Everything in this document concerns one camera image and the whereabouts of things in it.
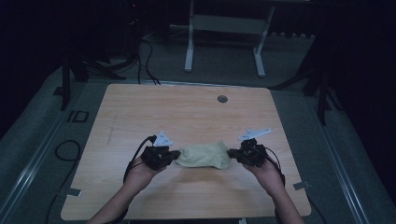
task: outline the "white desk frame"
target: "white desk frame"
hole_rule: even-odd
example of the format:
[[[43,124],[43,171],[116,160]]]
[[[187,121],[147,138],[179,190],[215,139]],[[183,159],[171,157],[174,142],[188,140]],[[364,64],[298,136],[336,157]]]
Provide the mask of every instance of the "white desk frame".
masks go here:
[[[186,72],[190,72],[192,70],[194,30],[208,30],[261,35],[259,45],[253,48],[253,55],[256,62],[258,76],[265,77],[264,66],[262,65],[262,46],[264,44],[265,37],[267,37],[268,28],[271,23],[271,19],[273,18],[274,11],[275,7],[272,6],[266,20],[198,15],[194,14],[194,0],[190,0],[189,45],[187,47],[184,70]]]

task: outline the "pale green fabric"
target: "pale green fabric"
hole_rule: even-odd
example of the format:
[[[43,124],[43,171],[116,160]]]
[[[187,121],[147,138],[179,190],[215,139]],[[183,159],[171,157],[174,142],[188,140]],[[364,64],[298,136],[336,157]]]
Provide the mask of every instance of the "pale green fabric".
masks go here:
[[[185,167],[214,166],[226,169],[231,161],[227,150],[222,141],[183,147],[176,163]]]

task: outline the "desk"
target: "desk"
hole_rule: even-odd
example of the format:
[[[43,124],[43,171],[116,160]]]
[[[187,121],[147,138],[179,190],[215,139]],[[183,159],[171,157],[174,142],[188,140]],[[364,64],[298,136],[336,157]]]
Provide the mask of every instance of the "desk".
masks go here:
[[[262,0],[258,2],[282,2],[281,0]],[[295,0],[294,2],[309,2],[309,0]],[[256,63],[257,75],[265,77],[264,66],[262,64],[262,46],[268,34],[268,28],[274,15],[276,7],[272,3],[266,20],[231,18],[221,16],[199,15],[194,13],[194,0],[190,0],[190,21],[189,21],[189,45],[187,46],[186,62],[184,70],[192,70],[192,58],[194,53],[193,32],[194,30],[207,30],[228,33],[260,35],[260,41],[253,48],[254,61]]]
[[[219,95],[228,102],[220,103]],[[223,140],[239,148],[246,129],[273,128],[256,138],[279,157],[286,189],[302,216],[311,212],[271,92],[213,86],[109,85],[61,216],[92,217],[121,187],[126,165],[148,136],[165,131],[171,150]],[[255,177],[232,160],[229,168],[184,168],[174,162],[131,203],[128,219],[265,217],[274,205]]]

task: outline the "person's right hand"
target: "person's right hand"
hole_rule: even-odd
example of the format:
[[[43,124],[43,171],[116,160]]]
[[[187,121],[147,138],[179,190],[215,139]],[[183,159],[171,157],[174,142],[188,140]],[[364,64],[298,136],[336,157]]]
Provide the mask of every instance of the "person's right hand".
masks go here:
[[[265,159],[264,164],[260,168],[245,164],[243,166],[256,176],[260,185],[271,197],[275,196],[280,190],[285,189],[278,170],[268,159]]]

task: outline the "table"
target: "table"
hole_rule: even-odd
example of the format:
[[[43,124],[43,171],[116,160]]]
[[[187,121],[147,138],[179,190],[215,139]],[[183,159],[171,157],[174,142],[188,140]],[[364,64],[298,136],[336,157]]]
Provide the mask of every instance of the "table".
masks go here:
[[[218,97],[228,98],[220,103]],[[286,189],[302,216],[311,212],[271,92],[261,88],[111,84],[106,90],[61,216],[92,217],[121,187],[126,165],[148,136],[164,131],[171,150],[223,140],[239,148],[247,129],[279,157]],[[174,162],[131,203],[128,219],[266,217],[274,205],[255,177],[232,160],[229,168],[185,168]]]
[[[194,30],[207,30],[227,33],[260,35],[260,41],[258,45],[253,48],[253,56],[256,63],[257,75],[259,77],[265,77],[264,66],[262,64],[262,47],[265,41],[265,37],[267,37],[268,28],[271,24],[271,20],[274,16],[274,12],[276,9],[274,2],[282,2],[282,0],[262,0],[258,2],[273,2],[270,6],[270,10],[265,20],[196,14],[194,13],[194,0],[190,0],[189,44],[187,46],[184,70],[186,72],[190,72],[192,70],[192,59],[194,53]],[[291,0],[290,2],[309,2],[309,0]]]

